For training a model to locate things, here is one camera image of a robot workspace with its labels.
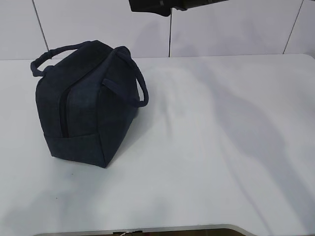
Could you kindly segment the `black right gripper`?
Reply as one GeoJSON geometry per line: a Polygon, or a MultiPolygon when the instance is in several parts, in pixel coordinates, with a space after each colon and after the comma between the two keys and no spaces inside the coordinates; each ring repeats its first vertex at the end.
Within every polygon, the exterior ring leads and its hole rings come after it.
{"type": "Polygon", "coordinates": [[[129,0],[132,11],[170,10],[171,8],[187,10],[194,5],[193,0],[129,0]]]}

